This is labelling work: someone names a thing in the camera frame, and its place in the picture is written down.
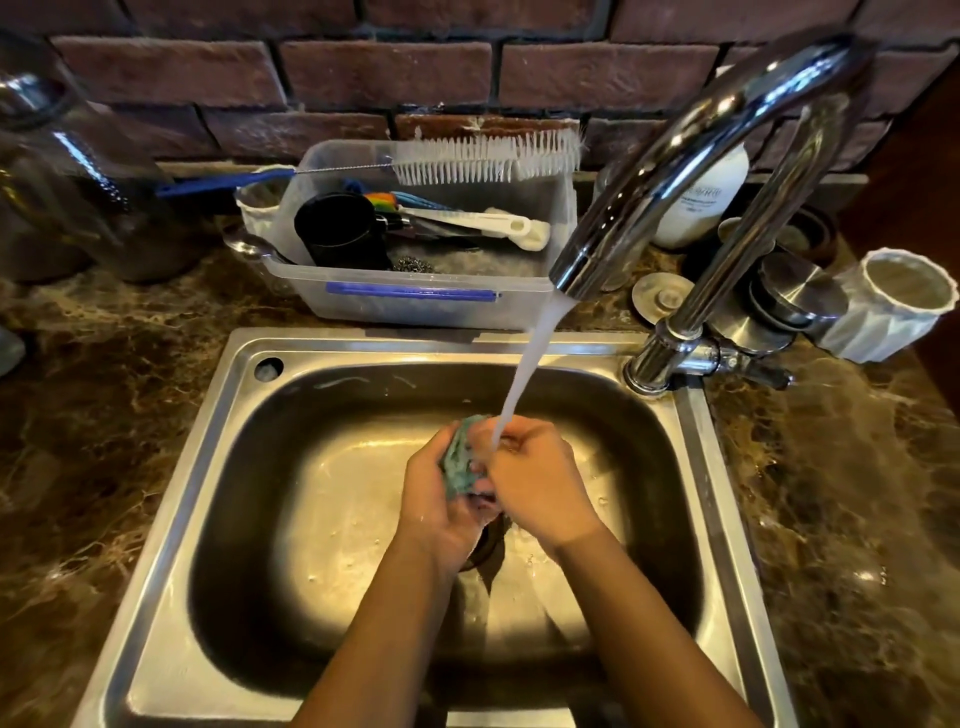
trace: clear plastic storage box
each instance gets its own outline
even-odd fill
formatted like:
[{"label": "clear plastic storage box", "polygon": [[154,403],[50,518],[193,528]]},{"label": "clear plastic storage box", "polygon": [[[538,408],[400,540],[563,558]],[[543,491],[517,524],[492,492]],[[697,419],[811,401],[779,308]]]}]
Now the clear plastic storage box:
[{"label": "clear plastic storage box", "polygon": [[[392,141],[335,140],[317,144],[299,169],[382,164],[393,158]],[[318,194],[358,180],[377,191],[402,190],[451,207],[483,211],[498,207],[551,225],[550,241],[538,253],[491,238],[481,251],[448,241],[409,243],[405,254],[433,263],[432,274],[321,268],[313,264],[294,231],[294,215]],[[280,203],[267,238],[299,265],[266,261],[287,280],[317,316],[325,319],[414,326],[525,330],[538,319],[553,291],[550,266],[576,225],[576,196],[569,175],[523,182],[471,182],[400,186],[391,167],[297,175]]]}]

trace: green sponge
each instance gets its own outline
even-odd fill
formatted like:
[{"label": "green sponge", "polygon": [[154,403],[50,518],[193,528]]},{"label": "green sponge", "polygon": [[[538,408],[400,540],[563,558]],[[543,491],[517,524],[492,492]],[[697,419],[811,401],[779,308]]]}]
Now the green sponge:
[{"label": "green sponge", "polygon": [[474,473],[470,469],[473,449],[467,440],[467,430],[474,423],[486,419],[486,415],[467,417],[457,427],[457,431],[453,433],[453,439],[450,441],[450,445],[444,453],[444,459],[440,463],[440,470],[444,474],[447,500],[472,493],[473,484],[483,477],[481,473]]}]

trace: water stream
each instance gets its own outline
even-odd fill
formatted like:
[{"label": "water stream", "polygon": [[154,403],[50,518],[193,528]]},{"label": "water stream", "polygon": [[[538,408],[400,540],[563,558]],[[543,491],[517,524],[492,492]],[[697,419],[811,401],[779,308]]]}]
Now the water stream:
[{"label": "water stream", "polygon": [[566,315],[566,312],[576,305],[576,300],[561,293],[553,291],[547,299],[543,310],[540,312],[540,319],[530,334],[530,343],[523,350],[523,356],[520,363],[516,365],[514,381],[510,385],[510,391],[507,393],[507,399],[503,401],[503,409],[500,411],[500,417],[497,418],[496,428],[493,431],[493,447],[500,444],[500,435],[503,434],[503,428],[513,418],[516,410],[516,403],[527,388],[527,382],[533,376],[537,365],[540,364],[540,357],[546,351],[550,344],[550,336],[557,327],[560,320]]}]

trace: black mug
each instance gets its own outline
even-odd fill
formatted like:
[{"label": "black mug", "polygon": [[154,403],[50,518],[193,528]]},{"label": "black mug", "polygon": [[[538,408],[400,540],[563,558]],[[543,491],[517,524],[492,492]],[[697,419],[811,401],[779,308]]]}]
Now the black mug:
[{"label": "black mug", "polygon": [[397,212],[380,212],[363,195],[330,192],[303,203],[294,230],[313,262],[326,268],[389,271],[386,231],[406,225]]}]

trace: person's left hand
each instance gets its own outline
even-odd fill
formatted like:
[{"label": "person's left hand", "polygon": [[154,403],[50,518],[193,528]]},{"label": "person's left hand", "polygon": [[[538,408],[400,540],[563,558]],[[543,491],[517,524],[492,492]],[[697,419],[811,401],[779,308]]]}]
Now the person's left hand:
[{"label": "person's left hand", "polygon": [[459,425],[455,422],[444,427],[407,461],[396,528],[399,538],[416,538],[424,543],[441,571],[451,576],[470,556],[484,526],[500,513],[499,506],[484,497],[446,500],[440,461]]}]

